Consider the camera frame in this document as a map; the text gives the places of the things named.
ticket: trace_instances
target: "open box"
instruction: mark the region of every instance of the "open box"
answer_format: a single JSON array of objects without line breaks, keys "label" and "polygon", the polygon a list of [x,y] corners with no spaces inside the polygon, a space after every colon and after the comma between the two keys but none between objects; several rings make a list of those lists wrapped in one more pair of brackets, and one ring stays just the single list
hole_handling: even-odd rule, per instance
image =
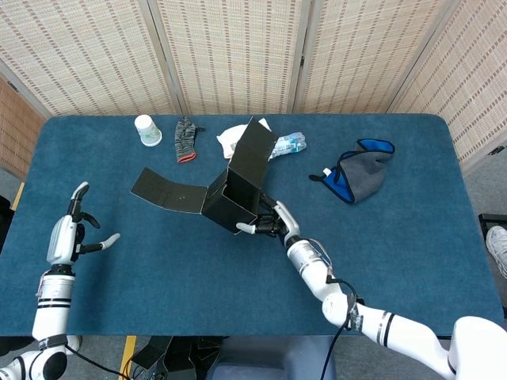
[{"label": "open box", "polygon": [[229,165],[208,187],[178,184],[144,168],[132,193],[166,210],[202,214],[236,234],[236,223],[257,218],[262,181],[277,140],[251,118]]}]

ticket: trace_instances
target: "table surface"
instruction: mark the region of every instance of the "table surface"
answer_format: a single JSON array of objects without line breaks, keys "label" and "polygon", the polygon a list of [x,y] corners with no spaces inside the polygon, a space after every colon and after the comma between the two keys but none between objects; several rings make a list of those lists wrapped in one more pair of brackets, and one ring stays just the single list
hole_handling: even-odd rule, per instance
[{"label": "table surface", "polygon": [[[82,181],[83,210],[101,223],[85,243],[115,232],[109,250],[82,256],[68,332],[96,335],[318,335],[321,313],[276,239],[233,235],[200,215],[165,211],[130,193],[145,166],[176,182],[208,185],[226,167],[215,136],[249,116],[192,116],[206,131],[197,158],[177,164],[177,116],[154,116],[158,146],[145,147],[134,116],[63,116],[40,134],[0,256],[0,335],[29,335],[51,229]],[[304,151],[269,163],[264,190],[284,202],[302,235],[320,240],[337,276],[367,305],[448,335],[455,320],[501,321],[445,122],[431,115],[268,115],[278,135],[302,131]],[[361,138],[396,146],[382,188],[358,204],[308,180]]]}]

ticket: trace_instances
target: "plastic water bottle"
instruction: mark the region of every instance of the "plastic water bottle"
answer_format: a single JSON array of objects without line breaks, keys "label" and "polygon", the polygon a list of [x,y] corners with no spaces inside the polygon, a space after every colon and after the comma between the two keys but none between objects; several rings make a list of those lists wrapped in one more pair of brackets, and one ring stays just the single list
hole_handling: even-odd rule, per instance
[{"label": "plastic water bottle", "polygon": [[283,156],[284,154],[296,153],[307,147],[305,137],[301,132],[291,133],[290,135],[280,137],[276,142],[273,152],[269,159]]},{"label": "plastic water bottle", "polygon": [[298,141],[304,141],[305,137],[302,132],[294,132],[290,135],[282,136],[278,138],[277,144],[281,141],[292,141],[292,140],[298,140]]}]

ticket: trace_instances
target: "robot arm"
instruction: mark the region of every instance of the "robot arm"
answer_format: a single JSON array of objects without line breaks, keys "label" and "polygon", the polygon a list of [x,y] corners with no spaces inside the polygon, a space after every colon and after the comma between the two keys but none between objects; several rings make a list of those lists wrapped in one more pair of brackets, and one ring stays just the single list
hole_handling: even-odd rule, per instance
[{"label": "robot arm", "polygon": [[325,251],[320,253],[299,236],[299,226],[288,209],[266,195],[261,202],[273,210],[272,220],[262,215],[255,226],[238,223],[237,227],[249,234],[279,236],[289,260],[312,294],[322,301],[327,321],[338,327],[347,322],[347,329],[355,329],[377,344],[416,359],[445,379],[505,376],[507,366],[501,356],[507,348],[507,332],[500,326],[478,317],[460,318],[455,324],[450,350],[443,349],[429,327],[361,305],[344,294]]},{"label": "robot arm", "polygon": [[53,228],[48,248],[47,261],[51,269],[42,275],[37,292],[37,312],[33,322],[32,336],[39,342],[39,351],[29,351],[18,356],[7,367],[0,369],[0,380],[56,380],[67,368],[67,355],[77,351],[80,339],[67,335],[74,273],[72,266],[79,255],[107,249],[120,234],[114,234],[106,241],[83,245],[86,220],[93,227],[100,228],[98,221],[81,211],[82,197],[89,185],[83,182],[76,188],[64,215]]}]

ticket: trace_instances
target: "wall panel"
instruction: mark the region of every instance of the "wall panel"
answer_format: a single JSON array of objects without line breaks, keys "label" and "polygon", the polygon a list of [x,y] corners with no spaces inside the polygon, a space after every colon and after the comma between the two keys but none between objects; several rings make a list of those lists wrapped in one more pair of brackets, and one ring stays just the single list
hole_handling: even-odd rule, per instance
[{"label": "wall panel", "polygon": [[302,1],[158,0],[189,113],[285,113]]},{"label": "wall panel", "polygon": [[447,4],[325,0],[296,111],[385,112]]},{"label": "wall panel", "polygon": [[4,0],[0,59],[52,115],[174,113],[136,0]]},{"label": "wall panel", "polygon": [[0,166],[24,180],[44,119],[0,79]]},{"label": "wall panel", "polygon": [[507,133],[506,25],[507,1],[463,0],[392,109],[442,116],[463,164]]}]

